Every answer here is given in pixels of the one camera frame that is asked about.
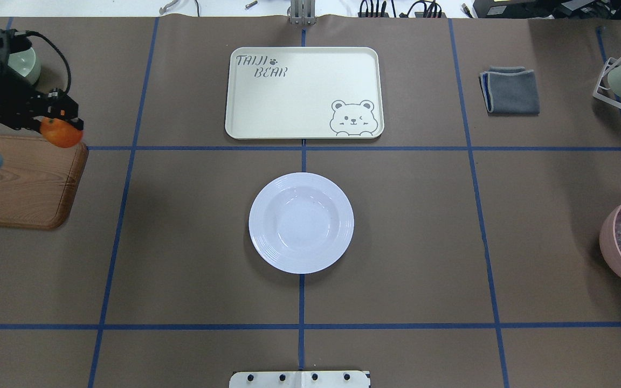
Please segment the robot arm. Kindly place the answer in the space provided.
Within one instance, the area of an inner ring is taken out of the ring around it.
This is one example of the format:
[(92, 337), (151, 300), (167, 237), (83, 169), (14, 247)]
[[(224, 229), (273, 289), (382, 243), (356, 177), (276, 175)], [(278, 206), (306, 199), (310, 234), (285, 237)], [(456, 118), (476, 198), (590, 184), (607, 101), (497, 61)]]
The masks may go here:
[[(9, 65), (11, 54), (31, 49), (31, 37), (42, 39), (60, 57), (66, 69), (66, 86), (47, 92), (37, 89)], [(84, 121), (70, 96), (71, 67), (66, 56), (48, 37), (34, 30), (0, 29), (0, 124), (11, 130), (38, 133), (55, 147), (70, 148), (81, 142)]]

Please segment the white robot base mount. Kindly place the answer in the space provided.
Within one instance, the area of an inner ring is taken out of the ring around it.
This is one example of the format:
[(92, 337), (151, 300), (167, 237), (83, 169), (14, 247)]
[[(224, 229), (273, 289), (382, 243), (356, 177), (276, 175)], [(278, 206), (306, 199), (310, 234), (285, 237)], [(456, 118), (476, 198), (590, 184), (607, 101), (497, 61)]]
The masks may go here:
[(242, 371), (229, 387), (371, 387), (371, 378), (360, 370)]

